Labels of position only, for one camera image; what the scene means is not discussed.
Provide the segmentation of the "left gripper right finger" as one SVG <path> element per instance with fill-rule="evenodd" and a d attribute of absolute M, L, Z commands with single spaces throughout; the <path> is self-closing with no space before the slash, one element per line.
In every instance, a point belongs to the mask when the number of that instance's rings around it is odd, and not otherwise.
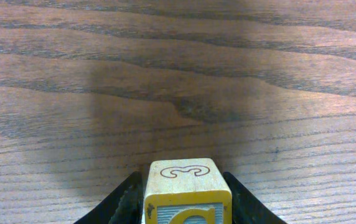
<path fill-rule="evenodd" d="M 222 175 L 232 192 L 232 223 L 287 224 L 262 204 L 233 174 L 224 172 Z"/>

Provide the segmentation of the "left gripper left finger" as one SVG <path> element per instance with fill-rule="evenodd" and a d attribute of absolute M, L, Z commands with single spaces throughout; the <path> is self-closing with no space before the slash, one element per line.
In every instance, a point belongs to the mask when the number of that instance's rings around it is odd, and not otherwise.
<path fill-rule="evenodd" d="M 74 224 L 139 224 L 142 213 L 143 178 L 136 171 Z"/>

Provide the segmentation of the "yellow C block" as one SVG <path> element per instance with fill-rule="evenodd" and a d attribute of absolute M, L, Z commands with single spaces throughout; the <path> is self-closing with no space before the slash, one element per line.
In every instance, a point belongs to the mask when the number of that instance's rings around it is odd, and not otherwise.
<path fill-rule="evenodd" d="M 210 158 L 154 161 L 143 223 L 232 224 L 232 191 Z"/>

